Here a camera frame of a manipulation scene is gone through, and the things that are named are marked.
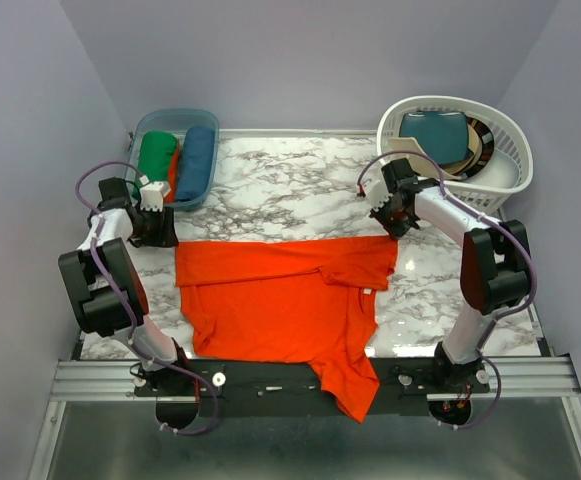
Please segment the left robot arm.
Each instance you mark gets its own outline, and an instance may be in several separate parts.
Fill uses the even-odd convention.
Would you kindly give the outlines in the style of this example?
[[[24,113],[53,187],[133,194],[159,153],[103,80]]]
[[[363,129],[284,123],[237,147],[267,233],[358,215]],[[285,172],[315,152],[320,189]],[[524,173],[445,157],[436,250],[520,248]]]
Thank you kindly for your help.
[[[59,270],[74,316],[85,333],[113,338],[137,358],[130,369],[138,389],[183,395],[197,387],[177,342],[149,316],[149,302],[127,247],[171,249],[178,245],[170,186],[111,177],[99,182],[101,201],[90,211],[89,232],[59,257]]]

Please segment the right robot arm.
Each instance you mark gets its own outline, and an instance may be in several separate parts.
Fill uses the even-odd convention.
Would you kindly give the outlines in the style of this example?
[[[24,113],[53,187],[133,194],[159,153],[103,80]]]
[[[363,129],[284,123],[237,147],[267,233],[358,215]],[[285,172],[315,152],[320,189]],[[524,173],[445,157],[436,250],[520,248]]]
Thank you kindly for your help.
[[[425,221],[461,248],[462,309],[436,347],[429,370],[432,384],[450,392],[479,368],[498,321],[533,302],[537,274],[521,222],[503,222],[475,210],[454,196],[441,177],[420,178],[408,154],[397,150],[378,156],[381,177],[359,177],[358,194],[391,238],[400,239]]]

